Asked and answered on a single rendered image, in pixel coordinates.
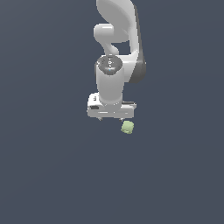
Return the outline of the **small green cube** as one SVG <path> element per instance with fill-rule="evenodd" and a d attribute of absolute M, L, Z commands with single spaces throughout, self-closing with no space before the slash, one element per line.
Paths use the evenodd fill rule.
<path fill-rule="evenodd" d="M 131 134 L 134 129 L 134 123 L 131 121 L 124 121 L 121 127 L 121 131 L 126 134 Z"/>

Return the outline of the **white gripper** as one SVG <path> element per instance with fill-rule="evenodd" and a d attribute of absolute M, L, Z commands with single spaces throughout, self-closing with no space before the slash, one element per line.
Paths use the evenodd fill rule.
<path fill-rule="evenodd" d="M 124 121 L 126 118 L 134 117 L 136 107 L 137 104 L 133 101 L 122 101 L 118 104 L 104 106 L 100 102 L 99 94 L 93 93 L 88 97 L 87 115 L 98 118 L 99 121 L 102 121 L 104 117 L 112 117 Z"/>

